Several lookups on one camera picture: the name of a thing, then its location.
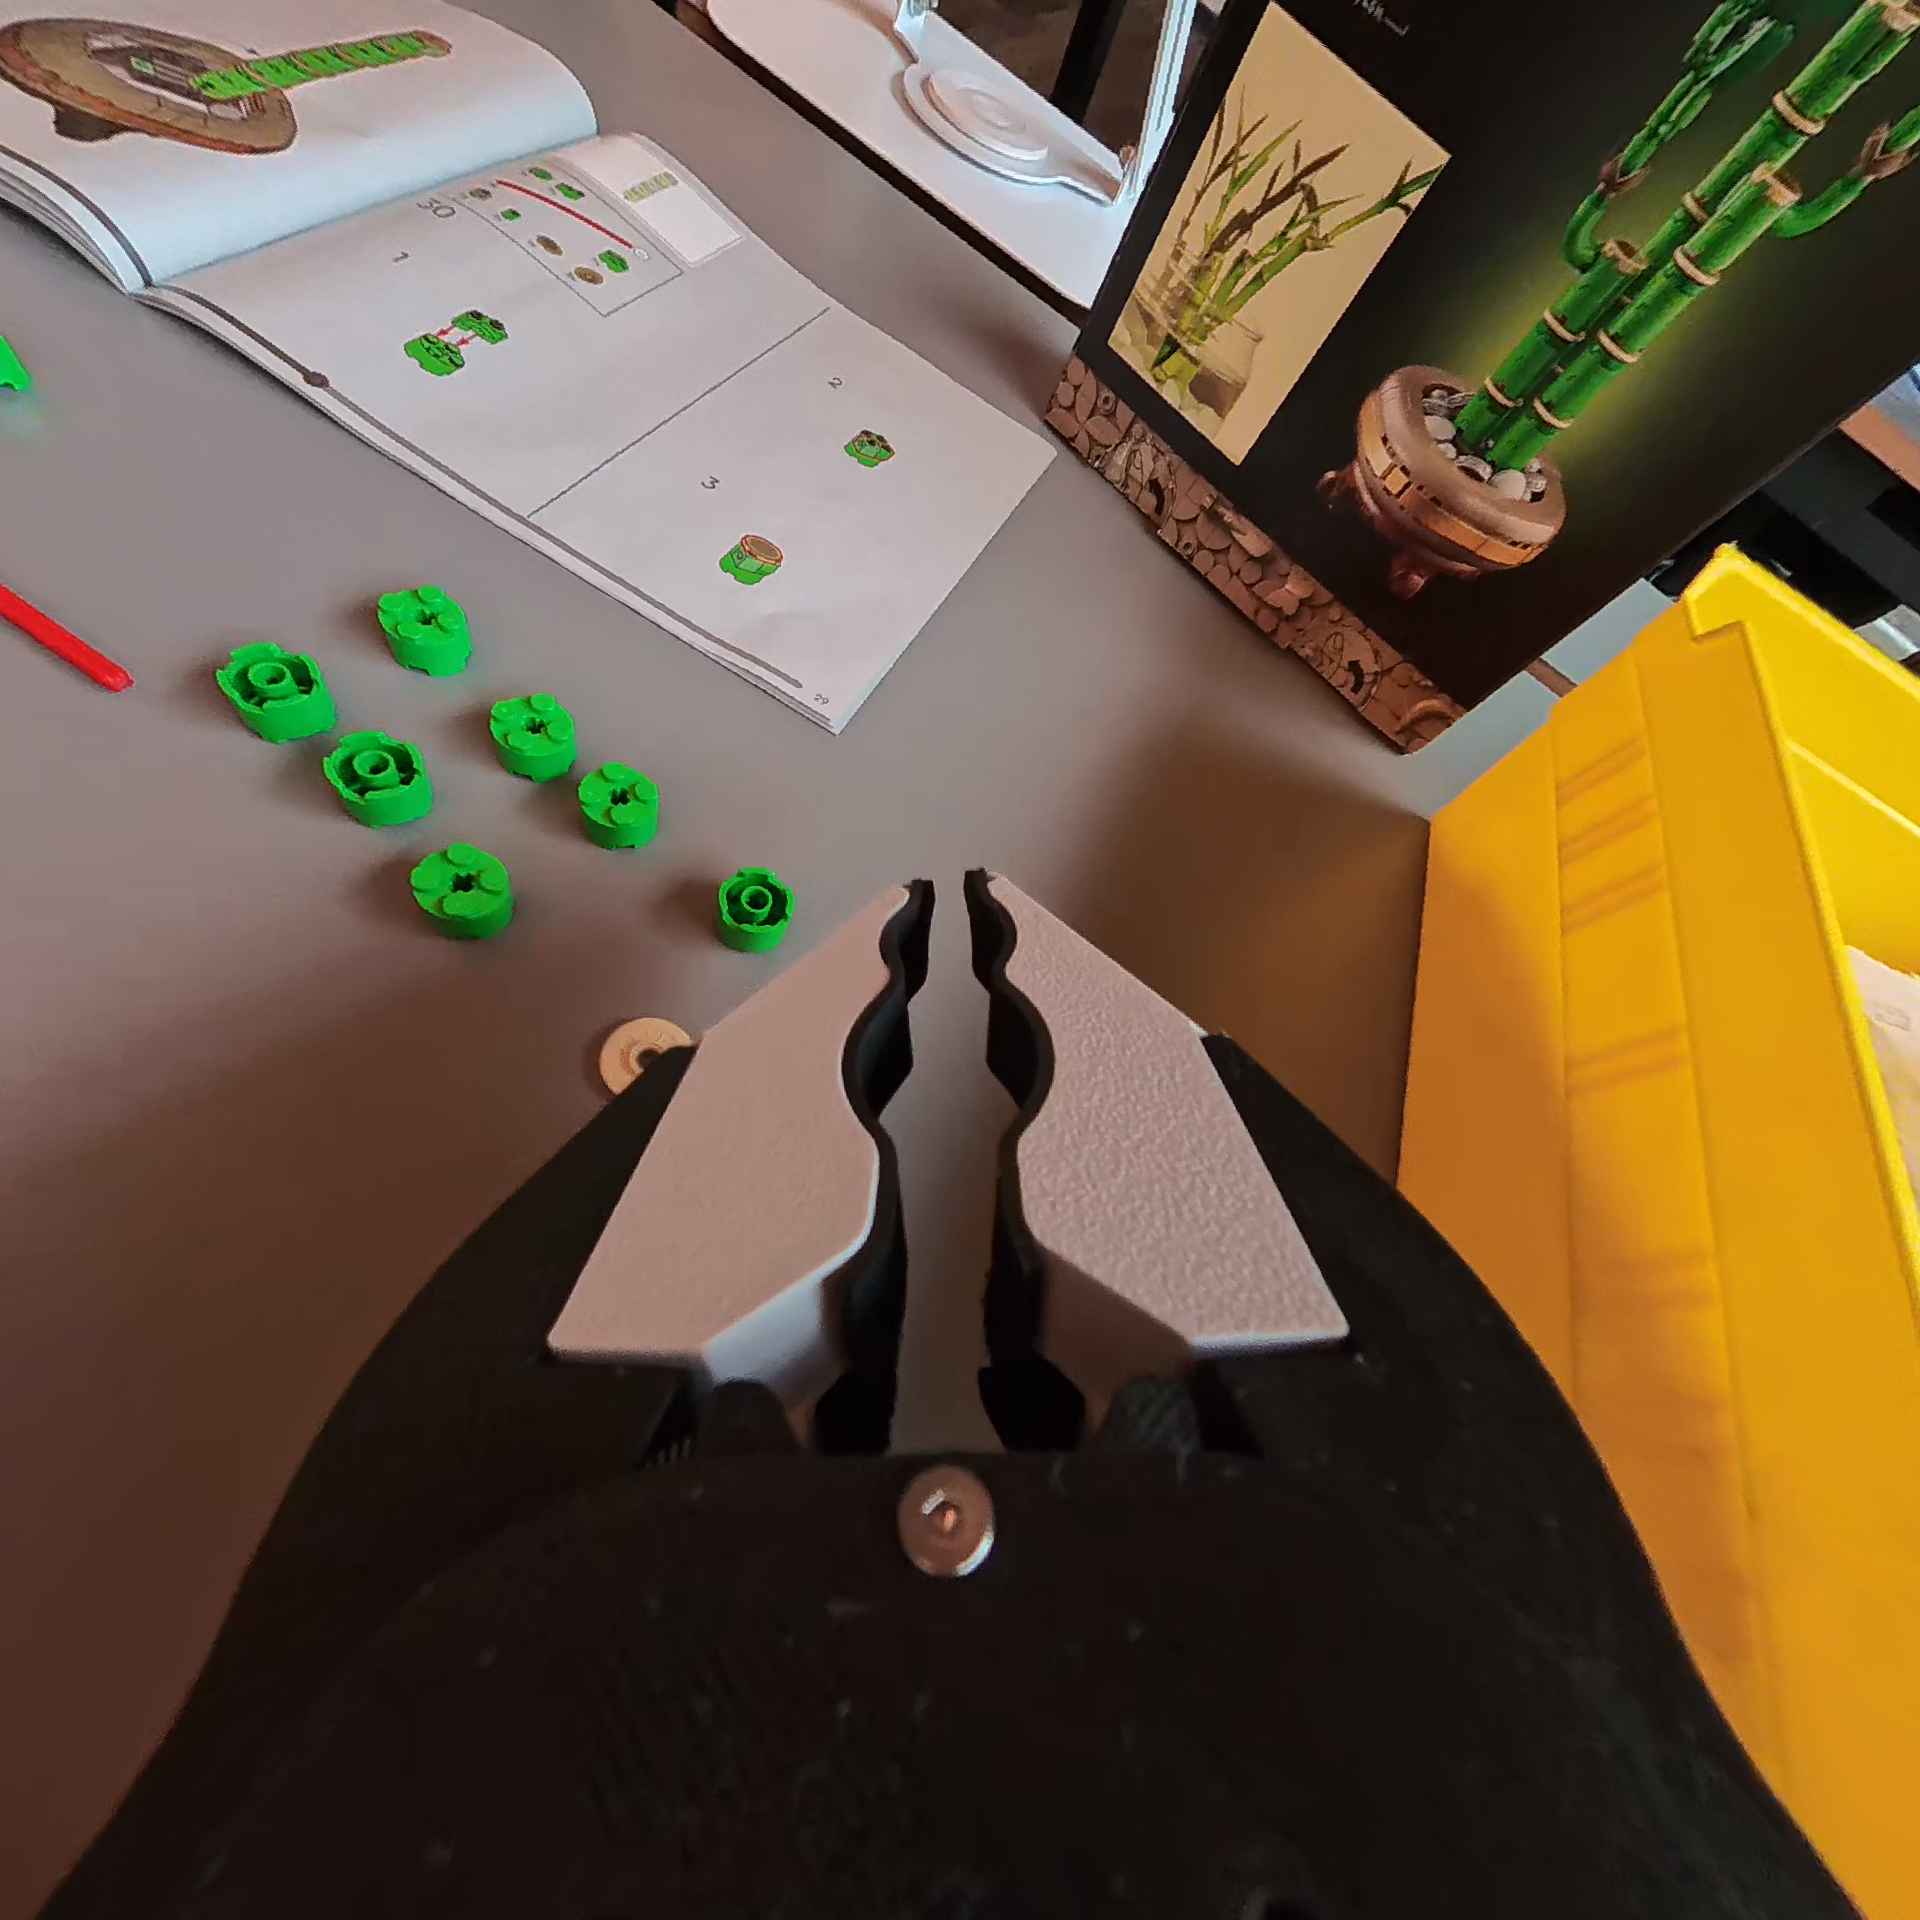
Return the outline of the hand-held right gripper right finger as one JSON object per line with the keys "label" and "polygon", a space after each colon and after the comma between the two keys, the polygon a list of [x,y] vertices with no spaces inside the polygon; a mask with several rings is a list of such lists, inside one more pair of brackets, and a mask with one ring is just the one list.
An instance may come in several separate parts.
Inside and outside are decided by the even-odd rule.
{"label": "hand-held right gripper right finger", "polygon": [[966,881],[999,1142],[991,1360],[1012,1451],[1068,1451],[1136,1378],[1352,1330],[1210,1035],[993,872]]}

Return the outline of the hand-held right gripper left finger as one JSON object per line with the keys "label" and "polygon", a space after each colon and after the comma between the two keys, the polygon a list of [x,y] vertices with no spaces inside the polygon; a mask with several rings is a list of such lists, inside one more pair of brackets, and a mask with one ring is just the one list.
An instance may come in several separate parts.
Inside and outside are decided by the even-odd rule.
{"label": "hand-held right gripper left finger", "polygon": [[859,907],[686,1056],[552,1329],[568,1360],[756,1380],[826,1454],[881,1454],[906,1314],[881,1111],[912,1066],[932,888]]}

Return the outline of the tan round toy plate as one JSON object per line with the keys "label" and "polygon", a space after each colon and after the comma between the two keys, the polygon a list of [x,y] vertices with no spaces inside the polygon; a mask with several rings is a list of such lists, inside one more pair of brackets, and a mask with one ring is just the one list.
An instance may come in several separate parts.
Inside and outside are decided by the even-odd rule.
{"label": "tan round toy plate", "polygon": [[626,1092],[667,1052],[690,1050],[696,1039],[679,1024],[642,1015],[614,1027],[596,1052],[600,1080],[614,1097]]}

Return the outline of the cluster of green round bricks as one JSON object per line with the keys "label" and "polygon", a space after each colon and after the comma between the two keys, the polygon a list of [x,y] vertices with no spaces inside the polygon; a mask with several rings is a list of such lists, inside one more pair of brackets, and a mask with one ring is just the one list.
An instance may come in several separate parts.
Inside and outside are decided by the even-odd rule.
{"label": "cluster of green round bricks", "polygon": [[[474,658],[474,626],[444,587],[423,583],[385,593],[376,619],[399,665],[431,680],[456,678]],[[417,825],[435,808],[435,787],[417,743],[382,729],[338,732],[332,688],[314,662],[274,643],[247,643],[215,672],[234,715],[273,745],[332,736],[320,768],[347,819],[370,830]],[[579,768],[579,727],[550,694],[513,696],[488,712],[497,763],[531,785],[576,777],[579,825],[596,848],[639,850],[656,840],[659,785],[610,760]],[[452,940],[490,940],[513,923],[516,897],[508,864],[474,843],[427,852],[410,876],[423,920]]]}

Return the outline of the grey desk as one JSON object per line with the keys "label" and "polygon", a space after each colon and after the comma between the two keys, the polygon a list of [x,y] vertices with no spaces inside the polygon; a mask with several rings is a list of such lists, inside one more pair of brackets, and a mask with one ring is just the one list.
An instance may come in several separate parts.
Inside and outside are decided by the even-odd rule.
{"label": "grey desk", "polygon": [[[169,1730],[332,1404],[414,1292],[608,1099],[624,1017],[694,1030],[780,969],[718,950],[763,863],[810,950],[892,881],[940,890],[897,1127],[900,1449],[993,1444],[977,1292],[1006,1099],[961,904],[1012,876],[1222,1027],[1394,1174],[1426,814],[1545,712],[1499,694],[1402,760],[1251,636],[1068,456],[844,736],[828,736],[361,448],[6,210],[6,582],[135,672],[6,634],[6,1916],[34,1916]],[[472,664],[396,664],[385,593],[439,586]],[[218,688],[314,656],[338,732],[423,752],[370,830]],[[579,768],[659,785],[603,850],[576,777],[492,752],[550,694]],[[490,940],[417,910],[502,857]]]}

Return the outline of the yellow plastic parts bin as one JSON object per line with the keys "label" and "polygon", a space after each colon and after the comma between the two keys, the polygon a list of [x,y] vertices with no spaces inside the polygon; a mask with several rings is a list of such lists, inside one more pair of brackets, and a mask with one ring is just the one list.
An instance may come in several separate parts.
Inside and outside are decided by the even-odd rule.
{"label": "yellow plastic parts bin", "polygon": [[1916,1916],[1916,678],[1723,550],[1431,819],[1406,1198],[1866,1916]]}

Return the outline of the white paper bags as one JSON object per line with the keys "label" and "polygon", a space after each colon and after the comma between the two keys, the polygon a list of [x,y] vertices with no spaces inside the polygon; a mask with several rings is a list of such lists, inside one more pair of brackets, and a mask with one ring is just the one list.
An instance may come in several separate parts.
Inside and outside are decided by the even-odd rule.
{"label": "white paper bags", "polygon": [[1907,1180],[1919,1193],[1919,976],[1862,950],[1847,953]]}

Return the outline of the building instruction booklet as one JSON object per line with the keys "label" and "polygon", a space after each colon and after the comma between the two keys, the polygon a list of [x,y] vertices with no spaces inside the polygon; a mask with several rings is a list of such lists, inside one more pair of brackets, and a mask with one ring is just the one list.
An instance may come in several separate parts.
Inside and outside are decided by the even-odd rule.
{"label": "building instruction booklet", "polygon": [[836,732],[1051,448],[452,4],[6,4],[6,202]]}

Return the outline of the thin red toy rod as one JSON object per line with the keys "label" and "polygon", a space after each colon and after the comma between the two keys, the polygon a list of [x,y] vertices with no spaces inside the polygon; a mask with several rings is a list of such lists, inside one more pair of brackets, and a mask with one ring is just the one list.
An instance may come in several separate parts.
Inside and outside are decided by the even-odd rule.
{"label": "thin red toy rod", "polygon": [[135,680],[123,665],[6,586],[0,587],[0,615],[6,625],[72,665],[90,684],[114,694],[134,688]]}

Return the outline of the black toy set box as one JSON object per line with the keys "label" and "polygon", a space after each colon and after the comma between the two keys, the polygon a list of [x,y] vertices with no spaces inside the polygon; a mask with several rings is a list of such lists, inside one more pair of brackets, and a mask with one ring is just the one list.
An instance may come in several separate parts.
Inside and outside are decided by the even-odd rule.
{"label": "black toy set box", "polygon": [[1916,35],[1228,4],[1047,424],[1418,752],[1916,364]]}

